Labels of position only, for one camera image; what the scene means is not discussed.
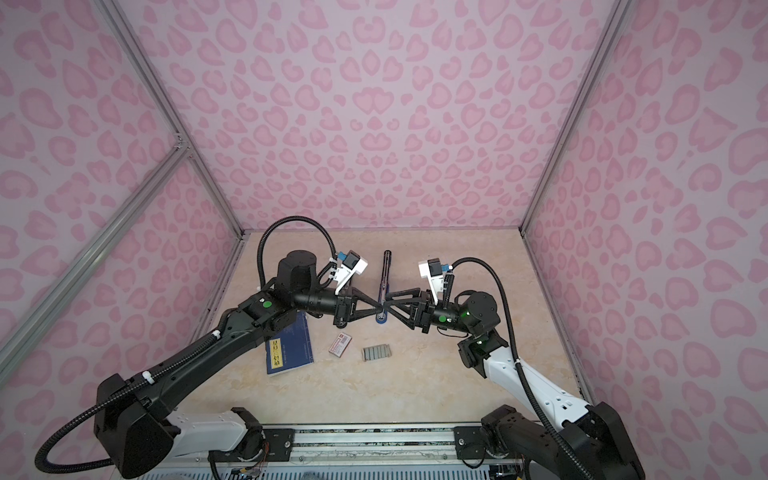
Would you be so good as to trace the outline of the aluminium diagonal frame bar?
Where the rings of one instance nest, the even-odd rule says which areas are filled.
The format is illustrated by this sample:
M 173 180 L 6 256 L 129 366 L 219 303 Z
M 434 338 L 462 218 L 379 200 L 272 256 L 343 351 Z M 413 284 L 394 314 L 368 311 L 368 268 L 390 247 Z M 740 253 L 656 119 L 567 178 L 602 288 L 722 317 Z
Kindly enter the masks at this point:
M 1 347 L 1 384 L 6 385 L 187 157 L 182 141 L 166 155 L 80 251 Z

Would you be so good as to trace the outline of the red white staple box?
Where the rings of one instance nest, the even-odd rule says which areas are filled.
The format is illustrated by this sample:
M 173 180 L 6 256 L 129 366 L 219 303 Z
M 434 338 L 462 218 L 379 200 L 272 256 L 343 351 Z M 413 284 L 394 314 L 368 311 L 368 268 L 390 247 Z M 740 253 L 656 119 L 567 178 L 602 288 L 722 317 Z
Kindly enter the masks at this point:
M 328 352 L 337 358 L 341 358 L 344 352 L 349 347 L 351 341 L 352 341 L 351 335 L 341 332 L 337 335 L 337 337 L 332 342 L 331 346 L 328 349 Z

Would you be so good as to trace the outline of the aluminium front rail frame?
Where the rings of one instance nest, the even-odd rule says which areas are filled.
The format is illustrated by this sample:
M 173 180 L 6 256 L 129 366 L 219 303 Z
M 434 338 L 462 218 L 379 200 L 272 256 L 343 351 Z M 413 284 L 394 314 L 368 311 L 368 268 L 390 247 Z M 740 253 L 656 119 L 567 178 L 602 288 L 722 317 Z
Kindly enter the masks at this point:
M 296 431 L 288 462 L 214 462 L 209 453 L 162 461 L 146 479 L 559 479 L 522 456 L 456 457 L 452 429 L 481 423 L 268 425 Z

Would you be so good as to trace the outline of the blue notebook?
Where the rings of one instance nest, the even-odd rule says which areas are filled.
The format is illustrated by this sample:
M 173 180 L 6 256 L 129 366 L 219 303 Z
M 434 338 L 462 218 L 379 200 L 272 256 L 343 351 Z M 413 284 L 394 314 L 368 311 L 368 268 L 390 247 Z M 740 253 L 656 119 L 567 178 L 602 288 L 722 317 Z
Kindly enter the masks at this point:
M 266 373 L 277 375 L 314 363 L 309 325 L 304 312 L 265 343 Z

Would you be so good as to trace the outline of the aluminium corner frame post left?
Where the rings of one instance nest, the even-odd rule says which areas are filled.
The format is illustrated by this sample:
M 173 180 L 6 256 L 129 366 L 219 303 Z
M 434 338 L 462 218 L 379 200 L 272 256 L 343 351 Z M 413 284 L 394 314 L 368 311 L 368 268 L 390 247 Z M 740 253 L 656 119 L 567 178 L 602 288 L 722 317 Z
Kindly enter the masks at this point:
M 192 139 L 189 129 L 182 119 L 177 105 L 163 84 L 157 69 L 141 44 L 137 31 L 128 21 L 121 5 L 118 1 L 112 0 L 97 0 L 93 1 L 93 4 L 102 14 L 107 26 L 111 29 L 123 53 L 127 56 L 139 80 L 144 85 L 148 95 L 170 127 L 178 143 L 189 154 L 192 166 L 211 196 L 213 204 L 223 215 L 235 236 L 242 239 L 245 236 L 245 229 L 237 219 L 234 209 L 226 199 L 223 190 L 214 179 L 211 169 L 205 163 L 195 141 Z

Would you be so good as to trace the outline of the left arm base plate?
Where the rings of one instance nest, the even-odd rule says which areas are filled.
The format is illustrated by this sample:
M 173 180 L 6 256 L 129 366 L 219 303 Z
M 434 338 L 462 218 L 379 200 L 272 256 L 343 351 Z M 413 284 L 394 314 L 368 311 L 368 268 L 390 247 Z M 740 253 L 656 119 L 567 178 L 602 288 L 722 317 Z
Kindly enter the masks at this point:
M 248 431 L 233 450 L 210 451 L 209 457 L 217 463 L 288 462 L 293 450 L 295 434 L 296 431 L 289 428 Z

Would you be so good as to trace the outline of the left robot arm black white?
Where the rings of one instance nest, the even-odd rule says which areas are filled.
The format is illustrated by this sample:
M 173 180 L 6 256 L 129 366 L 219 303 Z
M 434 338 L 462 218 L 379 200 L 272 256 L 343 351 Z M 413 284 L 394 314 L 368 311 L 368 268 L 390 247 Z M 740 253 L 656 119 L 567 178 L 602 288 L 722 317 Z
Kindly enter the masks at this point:
M 331 315 L 338 327 L 373 316 L 381 307 L 351 286 L 366 261 L 354 251 L 336 257 L 333 287 L 322 286 L 316 256 L 295 250 L 283 258 L 274 278 L 236 307 L 218 325 L 172 357 L 134 376 L 115 374 L 98 387 L 98 401 L 113 402 L 95 416 L 94 433 L 111 463 L 126 479 L 140 477 L 169 457 L 215 452 L 229 459 L 265 455 L 263 427 L 244 407 L 192 420 L 178 405 L 228 364 L 280 331 L 300 313 Z

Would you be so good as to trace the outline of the blue stapler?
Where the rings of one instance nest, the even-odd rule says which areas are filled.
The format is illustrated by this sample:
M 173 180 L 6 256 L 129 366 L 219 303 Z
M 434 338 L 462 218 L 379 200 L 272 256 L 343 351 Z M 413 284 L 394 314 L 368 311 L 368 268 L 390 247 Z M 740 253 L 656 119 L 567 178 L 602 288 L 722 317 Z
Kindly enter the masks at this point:
M 380 285 L 378 289 L 378 303 L 384 305 L 386 295 L 389 293 L 389 276 L 392 264 L 392 251 L 387 249 L 383 253 L 382 268 L 380 276 Z M 382 308 L 375 317 L 378 324 L 383 325 L 387 322 L 387 311 Z

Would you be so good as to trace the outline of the aluminium corner frame post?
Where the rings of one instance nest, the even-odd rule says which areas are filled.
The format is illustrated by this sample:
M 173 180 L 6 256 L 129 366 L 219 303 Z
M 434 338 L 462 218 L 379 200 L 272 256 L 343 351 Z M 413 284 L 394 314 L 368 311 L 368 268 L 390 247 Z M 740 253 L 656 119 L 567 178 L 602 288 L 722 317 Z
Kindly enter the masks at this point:
M 192 139 L 189 129 L 182 119 L 177 105 L 163 84 L 157 69 L 141 44 L 137 31 L 128 21 L 121 5 L 118 1 L 112 0 L 97 0 L 93 1 L 93 4 L 102 14 L 107 26 L 111 29 L 123 53 L 127 56 L 139 80 L 144 85 L 148 95 L 170 127 L 178 143 L 189 154 L 192 166 L 211 196 L 213 204 L 223 215 L 235 236 L 242 239 L 245 236 L 245 229 L 237 219 L 234 209 L 226 199 L 223 190 L 214 179 L 211 169 L 205 163 L 195 141 Z
M 636 1 L 614 1 L 604 28 L 598 37 L 596 48 L 589 62 L 586 64 L 582 78 L 578 84 L 575 95 L 570 102 L 567 114 L 558 131 L 555 143 L 545 163 L 531 203 L 526 210 L 519 232 L 525 238 L 532 228 L 537 212 L 543 203 L 545 193 L 550 185 L 556 169 L 562 160 L 566 147 L 569 145 L 573 134 L 576 132 L 582 114 L 586 110 L 590 97 L 597 87 L 604 70 L 609 63 L 627 22 L 631 19 L 636 6 Z

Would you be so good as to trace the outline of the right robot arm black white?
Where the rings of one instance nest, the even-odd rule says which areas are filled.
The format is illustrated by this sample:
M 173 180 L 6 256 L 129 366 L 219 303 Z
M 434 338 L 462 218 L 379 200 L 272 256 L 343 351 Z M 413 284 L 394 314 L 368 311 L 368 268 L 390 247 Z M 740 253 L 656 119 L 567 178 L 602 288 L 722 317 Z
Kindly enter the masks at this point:
M 473 291 L 461 302 L 434 299 L 418 288 L 387 295 L 385 309 L 412 330 L 441 327 L 464 334 L 465 367 L 502 387 L 534 414 L 508 405 L 482 421 L 488 451 L 516 454 L 559 479 L 643 479 L 646 474 L 615 409 L 569 394 L 512 352 L 497 331 L 492 295 Z

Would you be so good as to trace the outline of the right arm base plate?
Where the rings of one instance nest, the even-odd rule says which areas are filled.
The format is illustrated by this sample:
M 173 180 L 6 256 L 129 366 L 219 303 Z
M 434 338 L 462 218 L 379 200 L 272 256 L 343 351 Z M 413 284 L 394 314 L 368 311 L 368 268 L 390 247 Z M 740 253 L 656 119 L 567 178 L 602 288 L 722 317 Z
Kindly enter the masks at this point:
M 452 429 L 456 457 L 468 463 L 484 462 L 514 462 L 518 457 L 507 451 L 481 425 L 459 425 Z

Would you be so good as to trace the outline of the aluminium corner frame post right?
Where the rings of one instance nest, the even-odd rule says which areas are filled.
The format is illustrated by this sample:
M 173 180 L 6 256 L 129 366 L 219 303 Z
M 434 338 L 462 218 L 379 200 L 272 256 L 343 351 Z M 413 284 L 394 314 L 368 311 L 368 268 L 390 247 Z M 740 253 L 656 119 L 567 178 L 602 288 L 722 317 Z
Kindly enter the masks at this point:
M 545 163 L 531 203 L 526 210 L 519 232 L 525 238 L 532 228 L 537 212 L 543 203 L 545 193 L 550 185 L 556 169 L 562 160 L 566 147 L 569 145 L 573 134 L 576 132 L 582 114 L 586 110 L 590 97 L 597 87 L 604 70 L 609 63 L 627 22 L 631 19 L 636 6 L 636 1 L 614 1 L 604 28 L 598 37 L 596 48 L 589 62 L 586 64 L 582 78 L 578 84 L 575 95 L 570 102 L 567 114 L 558 131 L 555 143 Z

